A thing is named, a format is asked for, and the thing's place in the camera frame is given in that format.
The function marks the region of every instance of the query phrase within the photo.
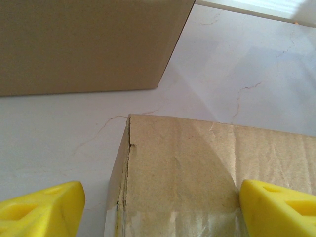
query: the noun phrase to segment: floor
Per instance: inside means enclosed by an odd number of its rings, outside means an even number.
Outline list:
[[[316,136],[316,29],[194,6],[155,90],[0,98],[0,200],[80,180],[101,237],[129,113]]]

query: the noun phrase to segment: cardboard box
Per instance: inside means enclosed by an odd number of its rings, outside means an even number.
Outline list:
[[[155,88],[193,4],[1,1],[0,96]]]
[[[243,179],[316,195],[315,159],[315,137],[131,115],[109,183],[105,236],[247,236]]]

